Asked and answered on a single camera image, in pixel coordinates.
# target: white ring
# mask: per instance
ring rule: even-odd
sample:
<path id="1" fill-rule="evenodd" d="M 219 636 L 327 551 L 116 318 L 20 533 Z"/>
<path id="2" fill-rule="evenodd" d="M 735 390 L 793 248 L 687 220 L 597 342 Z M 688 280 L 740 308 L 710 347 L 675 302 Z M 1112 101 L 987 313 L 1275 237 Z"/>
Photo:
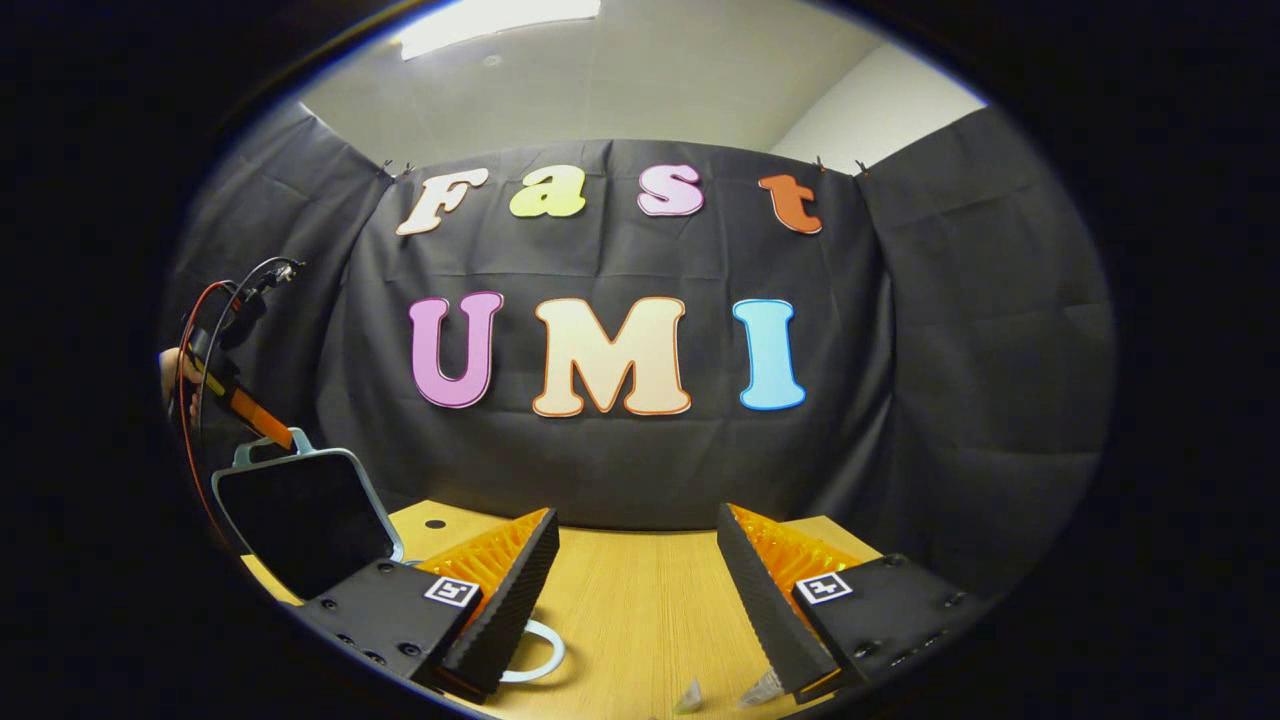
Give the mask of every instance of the white ring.
<path id="1" fill-rule="evenodd" d="M 527 683 L 529 680 L 536 680 L 543 675 L 548 675 L 552 670 L 559 667 L 561 661 L 564 660 L 564 641 L 559 638 L 559 634 L 543 625 L 538 620 L 530 620 L 525 623 L 525 632 L 532 633 L 544 641 L 552 643 L 552 659 L 543 664 L 541 667 L 535 667 L 534 670 L 507 670 L 502 674 L 503 683 Z"/>

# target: white wall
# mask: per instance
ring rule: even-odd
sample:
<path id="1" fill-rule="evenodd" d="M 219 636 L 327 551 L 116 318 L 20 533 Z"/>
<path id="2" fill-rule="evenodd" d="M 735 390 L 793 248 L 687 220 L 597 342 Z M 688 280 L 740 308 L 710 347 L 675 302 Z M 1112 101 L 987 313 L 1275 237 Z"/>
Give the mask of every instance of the white wall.
<path id="1" fill-rule="evenodd" d="M 987 104 L 932 65 L 884 44 L 854 65 L 773 146 L 774 155 L 858 173 Z"/>

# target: black fabric backdrop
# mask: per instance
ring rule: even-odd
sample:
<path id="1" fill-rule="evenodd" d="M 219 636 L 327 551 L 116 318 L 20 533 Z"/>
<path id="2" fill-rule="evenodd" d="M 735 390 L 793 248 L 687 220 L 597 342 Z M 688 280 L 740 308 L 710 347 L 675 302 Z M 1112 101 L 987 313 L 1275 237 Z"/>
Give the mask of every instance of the black fabric backdrop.
<path id="1" fill-rule="evenodd" d="M 703 176 L 704 208 L 643 214 L 640 172 L 681 163 Z M 586 208 L 513 217 L 525 173 L 553 164 L 586 172 Z M 436 229 L 394 234 L 425 178 L 474 168 L 488 182 Z M 780 173 L 814 190 L 805 206 L 822 232 L 777 220 L 756 182 Z M 1052 539 L 1105 436 L 1105 279 L 1065 193 L 991 109 L 856 181 L 742 150 L 593 141 L 393 182 L 293 106 L 209 187 L 165 316 L 276 252 L 307 260 L 234 357 L 273 413 L 317 446 L 356 452 L 390 511 L 424 498 L 499 515 L 553 505 L 566 524 L 620 529 L 710 528 L 723 501 L 778 519 L 826 514 L 991 593 Z M 440 360 L 457 375 L 457 302 L 483 290 L 506 296 L 489 391 L 461 410 L 431 405 L 413 386 L 408 307 L 451 302 Z M 545 363 L 534 307 L 581 297 L 613 336 L 652 295 L 686 305 L 680 372 L 692 407 L 636 416 L 620 402 L 600 414 L 588 400 L 573 418 L 534 414 Z M 808 392 L 797 407 L 739 402 L 749 359 L 731 306 L 749 297 L 795 307 L 792 363 Z M 216 469 L 244 433 L 209 421 Z"/>

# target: clear plastic piece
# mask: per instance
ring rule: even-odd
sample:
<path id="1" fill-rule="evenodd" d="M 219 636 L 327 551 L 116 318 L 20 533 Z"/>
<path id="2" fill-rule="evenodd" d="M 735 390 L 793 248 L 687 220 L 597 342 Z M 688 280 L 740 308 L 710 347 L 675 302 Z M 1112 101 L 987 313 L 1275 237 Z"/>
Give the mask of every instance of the clear plastic piece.
<path id="1" fill-rule="evenodd" d="M 680 696 L 676 701 L 675 712 L 676 715 L 687 715 L 690 712 L 696 712 L 699 707 L 703 706 L 703 689 L 698 687 L 698 678 L 694 678 L 692 684 L 685 691 L 685 694 Z"/>
<path id="2" fill-rule="evenodd" d="M 782 683 L 778 682 L 778 674 L 769 667 L 769 671 L 760 678 L 760 682 L 751 685 L 751 689 L 742 693 L 742 697 L 737 698 L 739 710 L 744 707 L 751 707 L 753 705 L 763 705 L 771 700 L 780 697 L 782 694 Z"/>

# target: pink letter u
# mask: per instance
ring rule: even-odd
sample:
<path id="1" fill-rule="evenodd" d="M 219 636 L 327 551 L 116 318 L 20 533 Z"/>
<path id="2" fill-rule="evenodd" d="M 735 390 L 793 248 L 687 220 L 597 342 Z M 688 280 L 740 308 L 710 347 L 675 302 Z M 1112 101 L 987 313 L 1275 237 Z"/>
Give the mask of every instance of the pink letter u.
<path id="1" fill-rule="evenodd" d="M 458 307 L 467 316 L 467 369 L 458 379 L 440 372 L 440 323 L 449 314 L 449 301 L 428 297 L 408 309 L 413 322 L 413 382 L 422 397 L 440 407 L 475 405 L 489 389 L 493 316 L 502 309 L 502 295 L 474 292 Z"/>

